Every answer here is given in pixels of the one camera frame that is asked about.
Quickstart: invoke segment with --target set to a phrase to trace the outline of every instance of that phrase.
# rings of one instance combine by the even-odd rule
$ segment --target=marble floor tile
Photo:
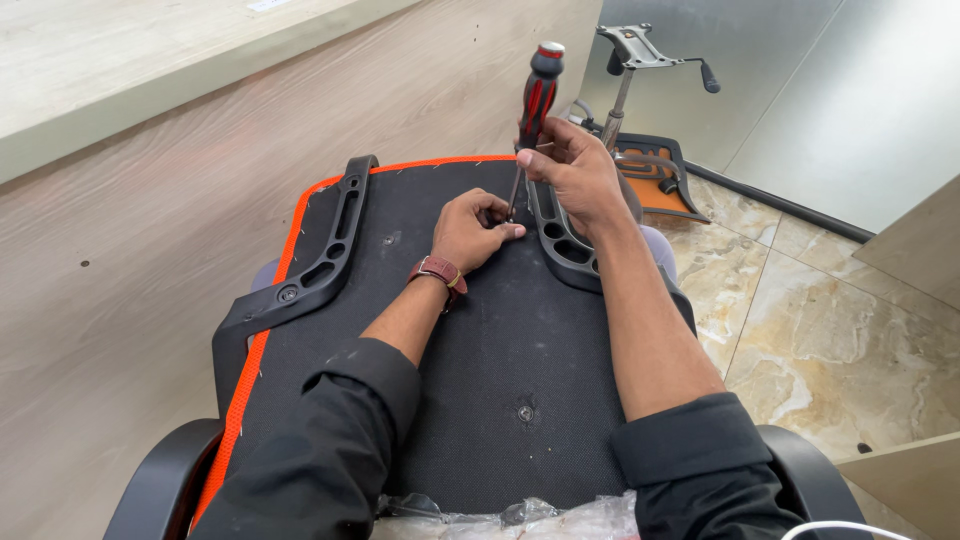
[[[850,488],[850,492],[853,493],[856,504],[860,506],[860,511],[863,512],[863,521],[867,522],[867,525],[902,534],[911,540],[933,540],[925,532],[903,519],[903,517],[893,511],[890,506],[881,503],[876,497],[867,493],[860,486],[849,481],[847,478],[844,478],[844,481],[847,483],[847,487]],[[886,540],[886,536],[879,536],[877,534],[874,535],[874,538],[876,540]]]
[[[784,215],[780,220],[773,242],[773,249],[785,255],[960,332],[960,311],[853,258],[853,252],[859,248],[858,242],[827,232],[792,215]]]
[[[687,188],[694,206],[715,223],[770,246],[781,212],[734,193],[721,185],[687,175]]]
[[[644,224],[670,240],[677,285],[693,304],[700,342],[724,376],[770,249],[716,224],[659,215],[644,216]]]
[[[726,385],[848,457],[960,430],[960,334],[771,250]]]

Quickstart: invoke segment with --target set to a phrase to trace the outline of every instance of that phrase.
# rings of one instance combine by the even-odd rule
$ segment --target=black baseboard
[[[784,211],[794,217],[799,217],[800,219],[803,219],[804,221],[808,221],[816,225],[817,227],[823,227],[824,229],[830,231],[831,233],[840,234],[841,236],[845,236],[850,240],[854,240],[856,242],[860,242],[861,244],[865,244],[867,243],[867,240],[876,236],[875,233],[871,233],[870,231],[860,229],[859,227],[855,225],[851,225],[846,221],[840,221],[835,217],[830,217],[824,213],[818,212],[817,210],[800,206],[797,203],[787,201],[786,199],[778,197],[777,195],[774,195],[772,193],[767,193],[762,189],[757,189],[750,185],[741,184],[740,182],[728,176],[724,176],[718,172],[711,171],[710,169],[700,166],[694,162],[684,160],[684,166],[686,167],[687,172],[695,174],[704,180],[713,182],[714,184],[717,184],[717,185],[722,185],[723,187],[725,187],[726,189],[729,189],[730,191],[739,193],[744,197],[750,197],[755,201],[759,201],[764,205],[773,207],[780,211]]]

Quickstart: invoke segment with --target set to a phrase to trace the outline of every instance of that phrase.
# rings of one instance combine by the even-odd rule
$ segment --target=chair caster
[[[660,191],[662,191],[664,195],[669,195],[677,190],[678,184],[677,181],[671,177],[661,180],[660,183],[657,184],[657,187],[660,188]]]

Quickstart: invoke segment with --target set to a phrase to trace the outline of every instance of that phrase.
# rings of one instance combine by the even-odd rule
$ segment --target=person's left hand
[[[461,274],[479,268],[500,249],[507,240],[520,238],[526,229],[516,223],[489,226],[487,216],[502,221],[507,214],[507,202],[475,187],[444,205],[433,230],[433,250],[430,255],[453,263]]]

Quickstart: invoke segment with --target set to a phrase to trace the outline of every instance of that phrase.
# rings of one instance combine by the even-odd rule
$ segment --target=armrest
[[[140,463],[113,512],[104,540],[179,540],[216,455],[224,426],[194,420],[171,431]]]
[[[777,426],[757,426],[774,460],[770,468],[783,484],[777,504],[806,521],[866,523],[850,488],[830,460],[806,439]],[[820,529],[808,532],[824,540],[871,540],[869,532]]]

